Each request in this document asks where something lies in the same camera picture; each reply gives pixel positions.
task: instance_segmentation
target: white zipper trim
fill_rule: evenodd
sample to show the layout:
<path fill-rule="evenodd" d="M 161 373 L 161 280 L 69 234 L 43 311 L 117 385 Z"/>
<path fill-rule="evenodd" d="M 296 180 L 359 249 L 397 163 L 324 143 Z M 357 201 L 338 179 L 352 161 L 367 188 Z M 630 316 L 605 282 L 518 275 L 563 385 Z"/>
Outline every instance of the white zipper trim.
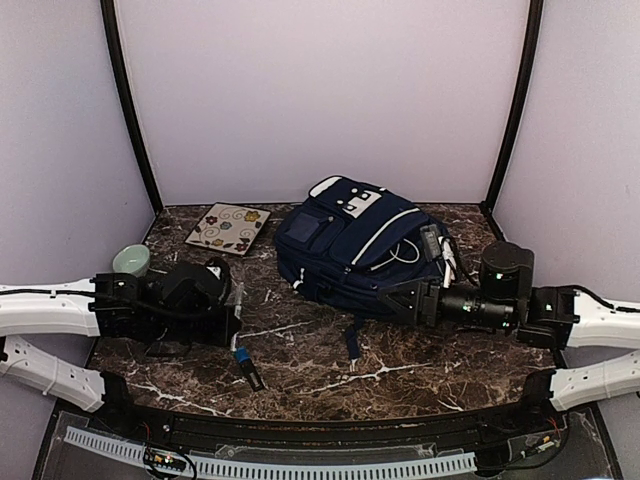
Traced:
<path fill-rule="evenodd" d="M 380 229 L 373 235 L 373 237 L 371 237 L 369 241 L 364 244 L 364 247 L 362 247 L 362 250 L 360 250 L 358 252 L 358 255 L 356 255 L 356 257 L 351 261 L 351 265 L 355 265 L 358 262 L 358 260 L 362 258 L 362 256 L 365 254 L 367 249 L 371 246 L 371 244 L 375 242 L 380 235 L 382 235 L 382 232 L 384 232 L 389 227 L 389 225 L 391 225 L 393 222 L 395 222 L 399 218 L 404 217 L 405 215 L 409 215 L 410 213 L 416 213 L 419 211 L 420 209 L 417 207 L 412 208 L 411 210 L 405 210 L 404 212 L 400 212 L 395 217 L 392 217 L 389 220 L 387 220 L 386 223 L 382 227 L 380 227 Z"/>

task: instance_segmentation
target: white wall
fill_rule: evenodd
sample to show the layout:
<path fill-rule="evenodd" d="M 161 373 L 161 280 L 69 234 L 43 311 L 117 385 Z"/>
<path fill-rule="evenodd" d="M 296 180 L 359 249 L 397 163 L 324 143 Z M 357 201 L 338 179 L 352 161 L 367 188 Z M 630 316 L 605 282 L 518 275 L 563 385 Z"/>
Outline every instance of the white wall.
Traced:
<path fill-rule="evenodd" d="M 0 2 L 0 283 L 108 271 L 152 221 L 111 72 L 100 4 Z M 90 341 L 33 338 L 83 363 Z M 53 400 L 0 379 L 0 472 L 31 478 Z"/>
<path fill-rule="evenodd" d="M 297 201 L 336 173 L 484 199 L 527 0 L 117 4 L 165 203 Z"/>
<path fill-rule="evenodd" d="M 527 105 L 495 216 L 535 283 L 640 301 L 640 3 L 545 2 Z M 587 364 L 619 352 L 568 352 Z M 603 402 L 637 478 L 640 400 Z"/>

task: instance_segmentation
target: robotic arm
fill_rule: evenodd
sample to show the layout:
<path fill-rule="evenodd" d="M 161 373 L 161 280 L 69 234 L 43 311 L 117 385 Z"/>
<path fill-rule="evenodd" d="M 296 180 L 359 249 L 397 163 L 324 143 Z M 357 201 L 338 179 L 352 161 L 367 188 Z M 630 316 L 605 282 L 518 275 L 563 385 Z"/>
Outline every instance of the robotic arm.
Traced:
<path fill-rule="evenodd" d="M 32 346 L 17 334 L 71 333 L 228 346 L 240 330 L 225 306 L 231 278 L 226 263 L 179 263 L 157 281 L 98 274 L 73 283 L 0 286 L 0 375 L 15 377 L 44 395 L 95 412 L 126 403 L 124 379 L 79 368 Z"/>
<path fill-rule="evenodd" d="M 380 299 L 402 324 L 503 330 L 538 348 L 640 348 L 640 304 L 608 301 L 577 285 L 533 288 L 533 261 L 532 251 L 496 242 L 482 254 L 478 288 L 413 280 L 381 290 Z M 638 360 L 640 350 L 588 367 L 532 373 L 522 401 L 564 411 L 637 392 Z"/>

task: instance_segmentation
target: brown marble surface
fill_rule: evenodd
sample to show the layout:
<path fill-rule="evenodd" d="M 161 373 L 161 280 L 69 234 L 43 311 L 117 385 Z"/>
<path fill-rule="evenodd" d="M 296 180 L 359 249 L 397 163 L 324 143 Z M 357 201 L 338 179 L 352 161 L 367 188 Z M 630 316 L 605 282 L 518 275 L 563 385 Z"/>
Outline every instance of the brown marble surface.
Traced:
<path fill-rule="evenodd" d="M 228 350 L 194 346 L 184 357 L 145 357 L 126 339 L 101 339 L 91 368 L 124 376 L 135 402 L 182 412 L 272 420 L 364 420 L 413 417 L 516 401 L 532 371 L 553 365 L 547 351 L 503 335 L 368 322 L 359 333 L 355 372 L 343 338 L 352 318 L 304 301 L 276 269 L 273 233 L 292 208 L 272 213 L 245 257 L 222 254 L 234 283 L 243 282 L 238 346 L 245 346 L 268 386 L 254 393 Z M 184 240 L 208 206 L 168 207 L 150 232 L 150 274 L 178 260 L 205 262 L 216 253 Z M 478 268 L 494 240 L 475 205 L 425 205 L 457 238 L 465 265 Z"/>

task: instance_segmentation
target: white cord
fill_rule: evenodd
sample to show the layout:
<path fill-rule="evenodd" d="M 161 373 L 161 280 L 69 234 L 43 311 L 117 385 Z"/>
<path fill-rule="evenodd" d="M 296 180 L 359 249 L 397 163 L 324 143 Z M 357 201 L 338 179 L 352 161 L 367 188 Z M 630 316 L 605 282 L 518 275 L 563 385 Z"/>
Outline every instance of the white cord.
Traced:
<path fill-rule="evenodd" d="M 420 249 L 416 246 L 415 243 L 413 243 L 411 240 L 407 240 L 406 238 L 402 239 L 403 242 L 408 243 L 409 245 L 411 245 L 413 247 L 413 249 L 416 251 L 416 258 L 414 258 L 413 260 L 406 260 L 404 258 L 400 258 L 398 256 L 398 253 L 400 253 L 400 243 L 398 243 L 396 245 L 396 251 L 392 252 L 391 250 L 389 250 L 389 253 L 391 254 L 391 258 L 389 260 L 385 260 L 384 262 L 371 267 L 371 271 L 373 270 L 377 270 L 380 267 L 384 267 L 385 265 L 387 265 L 388 263 L 393 262 L 394 260 L 398 260 L 399 262 L 402 263 L 407 263 L 407 264 L 411 264 L 411 263 L 416 263 L 418 260 L 420 260 Z"/>

